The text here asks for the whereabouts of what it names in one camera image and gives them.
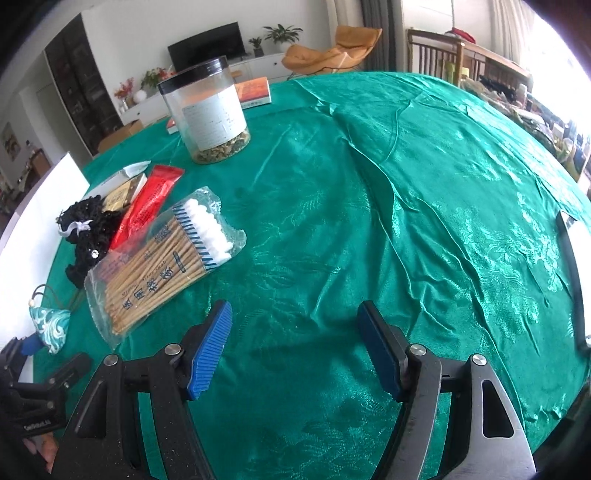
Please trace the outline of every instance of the cardboard box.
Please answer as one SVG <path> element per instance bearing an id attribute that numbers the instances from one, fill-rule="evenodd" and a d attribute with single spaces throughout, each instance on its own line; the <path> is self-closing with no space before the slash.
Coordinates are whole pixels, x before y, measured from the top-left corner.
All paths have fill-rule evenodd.
<path id="1" fill-rule="evenodd" d="M 144 128 L 141 120 L 134 120 L 130 124 L 122 126 L 116 132 L 111 133 L 108 137 L 103 138 L 98 146 L 99 153 L 105 153 L 108 149 L 119 145 L 126 138 L 135 135 Z"/>

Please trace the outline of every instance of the blue gripper pad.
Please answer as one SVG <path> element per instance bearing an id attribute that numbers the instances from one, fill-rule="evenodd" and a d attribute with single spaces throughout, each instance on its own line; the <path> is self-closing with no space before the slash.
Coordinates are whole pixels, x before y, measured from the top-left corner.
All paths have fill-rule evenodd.
<path id="1" fill-rule="evenodd" d="M 34 355 L 39 350 L 41 350 L 44 346 L 45 345 L 43 344 L 43 341 L 41 341 L 39 334 L 33 333 L 31 336 L 25 338 L 22 341 L 21 355 L 24 355 L 24 356 Z"/>
<path id="2" fill-rule="evenodd" d="M 191 400 L 198 399 L 201 392 L 209 388 L 231 328 L 232 306 L 225 301 L 215 313 L 215 317 L 211 320 L 207 333 L 193 357 L 191 380 L 187 385 L 187 393 Z"/>
<path id="3" fill-rule="evenodd" d="M 371 302 L 363 302 L 359 305 L 357 324 L 365 348 L 367 348 L 369 357 L 378 374 L 379 383 L 384 391 L 391 394 L 393 399 L 399 401 L 402 396 L 400 368 L 384 338 L 384 330 L 389 329 L 388 324 Z"/>

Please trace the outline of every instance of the door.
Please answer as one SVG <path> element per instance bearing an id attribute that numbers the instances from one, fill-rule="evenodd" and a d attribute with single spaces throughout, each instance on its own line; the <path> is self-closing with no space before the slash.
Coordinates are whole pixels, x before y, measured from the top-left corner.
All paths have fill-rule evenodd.
<path id="1" fill-rule="evenodd" d="M 37 92 L 37 99 L 61 146 L 70 152 L 76 165 L 83 168 L 91 161 L 92 156 L 72 125 L 72 120 L 61 102 L 56 86 L 51 83 L 43 87 Z"/>

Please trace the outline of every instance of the green tablecloth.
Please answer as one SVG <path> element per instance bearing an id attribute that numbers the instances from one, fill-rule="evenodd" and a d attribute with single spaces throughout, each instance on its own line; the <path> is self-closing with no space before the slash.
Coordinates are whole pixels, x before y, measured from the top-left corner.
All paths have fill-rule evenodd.
<path id="1" fill-rule="evenodd" d="M 234 260 L 155 312 L 118 353 L 152 355 L 213 301 L 229 300 L 222 359 L 190 405 L 218 478 L 368 479 L 398 411 L 354 322 L 371 299 L 440 356 L 484 354 L 535 449 L 587 374 L 555 217 L 563 208 L 591 227 L 589 201 L 525 131 L 432 77 L 327 75 L 273 85 L 272 98 L 245 112 L 252 141 L 222 163 L 193 164 L 160 123 L 85 169 L 95 185 L 141 160 L 185 168 L 166 207 L 208 185 L 248 236 Z M 49 277 L 63 298 L 72 259 L 63 242 Z M 64 349 L 36 356 L 36 379 L 78 351 L 95 367 L 109 353 L 87 305 Z M 427 476 L 448 406 L 443 395 Z M 145 395 L 141 408 L 152 473 L 164 478 Z"/>

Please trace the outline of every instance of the cotton swab package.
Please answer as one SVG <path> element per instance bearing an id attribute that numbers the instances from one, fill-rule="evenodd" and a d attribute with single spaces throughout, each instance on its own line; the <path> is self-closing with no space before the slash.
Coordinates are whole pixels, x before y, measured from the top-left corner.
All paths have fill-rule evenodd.
<path id="1" fill-rule="evenodd" d="M 90 312 L 105 341 L 121 343 L 154 309 L 220 267 L 246 244 L 209 188 L 196 190 L 109 254 L 86 277 Z"/>

